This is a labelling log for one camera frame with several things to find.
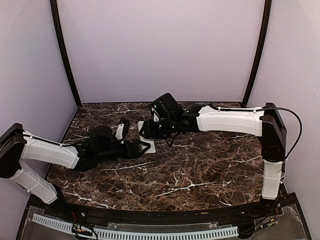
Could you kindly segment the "white remote control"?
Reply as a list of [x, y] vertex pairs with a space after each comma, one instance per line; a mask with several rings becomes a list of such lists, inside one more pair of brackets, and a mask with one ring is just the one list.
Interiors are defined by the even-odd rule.
[[139, 140], [143, 142], [142, 150], [145, 151], [145, 154], [156, 153], [155, 142], [152, 139], [145, 139], [139, 135]]

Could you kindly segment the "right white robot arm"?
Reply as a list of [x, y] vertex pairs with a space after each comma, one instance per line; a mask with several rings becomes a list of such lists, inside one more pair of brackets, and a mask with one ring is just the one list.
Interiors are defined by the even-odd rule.
[[151, 119], [139, 124], [139, 137], [145, 140], [172, 140], [180, 134], [199, 132], [233, 132], [260, 138], [263, 159], [262, 201], [255, 213], [266, 217], [275, 208], [285, 164], [291, 154], [286, 150], [287, 129], [280, 111], [298, 115], [287, 108], [267, 102], [253, 108], [230, 108], [212, 104], [192, 104], [188, 108], [178, 103], [170, 93], [158, 97], [148, 106]]

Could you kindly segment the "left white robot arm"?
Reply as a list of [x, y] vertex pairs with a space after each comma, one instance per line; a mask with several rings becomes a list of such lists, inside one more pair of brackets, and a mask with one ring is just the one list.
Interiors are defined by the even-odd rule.
[[126, 140], [129, 120], [122, 118], [116, 132], [105, 125], [93, 128], [81, 143], [63, 144], [33, 135], [20, 123], [13, 124], [0, 138], [0, 177], [16, 182], [32, 193], [60, 218], [67, 218], [70, 206], [58, 187], [40, 177], [26, 163], [36, 160], [78, 172], [96, 168], [99, 163], [117, 159], [138, 159], [155, 153], [155, 143], [143, 137]]

